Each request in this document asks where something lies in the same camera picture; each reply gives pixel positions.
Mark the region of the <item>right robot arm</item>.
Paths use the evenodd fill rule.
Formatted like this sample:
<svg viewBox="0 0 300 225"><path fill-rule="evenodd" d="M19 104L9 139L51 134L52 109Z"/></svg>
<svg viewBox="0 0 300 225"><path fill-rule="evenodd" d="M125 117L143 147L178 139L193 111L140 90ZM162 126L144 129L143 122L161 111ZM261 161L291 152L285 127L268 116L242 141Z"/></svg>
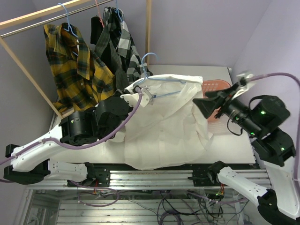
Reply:
<svg viewBox="0 0 300 225"><path fill-rule="evenodd" d="M226 115L252 138L252 146L264 162L272 186L262 187L237 174L222 161L208 168L207 181L211 185L227 185L245 196L260 215L273 225L297 225L300 222L300 192L293 172L299 164L292 138L280 129L290 116L285 104L276 96L260 95L254 108L241 103L228 88L206 93L193 103L205 118L214 111L215 118Z"/></svg>

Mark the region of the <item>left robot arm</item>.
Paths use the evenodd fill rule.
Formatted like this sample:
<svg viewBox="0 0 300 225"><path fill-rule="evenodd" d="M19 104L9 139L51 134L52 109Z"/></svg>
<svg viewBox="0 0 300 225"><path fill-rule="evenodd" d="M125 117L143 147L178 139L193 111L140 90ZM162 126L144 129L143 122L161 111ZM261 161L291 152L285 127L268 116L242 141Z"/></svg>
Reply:
<svg viewBox="0 0 300 225"><path fill-rule="evenodd" d="M146 88L135 86L133 93L118 90L86 111L63 118L45 135L29 144L6 146L4 183L31 185L43 180L66 180L69 186L107 187L109 172L102 166L84 162L59 162L53 156L66 150L86 150L117 134L133 117L138 107L146 106L153 96Z"/></svg>

